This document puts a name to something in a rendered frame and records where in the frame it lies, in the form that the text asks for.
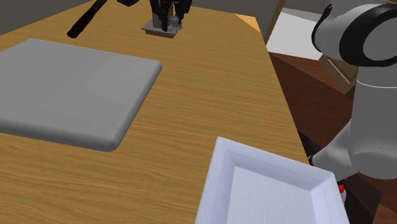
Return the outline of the black long stick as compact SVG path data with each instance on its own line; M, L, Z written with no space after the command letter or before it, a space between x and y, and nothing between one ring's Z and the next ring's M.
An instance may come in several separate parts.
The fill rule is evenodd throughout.
M67 36L70 38L77 38L107 1L108 0L96 0L95 3L70 28L67 32Z

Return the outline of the grey flat square pad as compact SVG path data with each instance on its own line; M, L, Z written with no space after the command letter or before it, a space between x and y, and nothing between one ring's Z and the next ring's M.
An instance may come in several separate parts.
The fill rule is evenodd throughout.
M113 151L161 70L157 60L28 39L0 51L0 132Z

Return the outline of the white square patterned plate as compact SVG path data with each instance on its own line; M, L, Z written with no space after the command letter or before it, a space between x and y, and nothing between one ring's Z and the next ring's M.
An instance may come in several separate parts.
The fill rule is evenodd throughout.
M332 172L218 137L195 224L350 224Z

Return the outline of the light wooden frame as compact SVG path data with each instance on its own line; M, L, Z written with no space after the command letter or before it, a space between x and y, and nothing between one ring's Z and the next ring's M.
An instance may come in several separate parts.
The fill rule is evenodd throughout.
M325 54L322 54L319 63L324 67L341 92L349 99L352 99L354 97L358 66L352 66L344 61L332 59Z

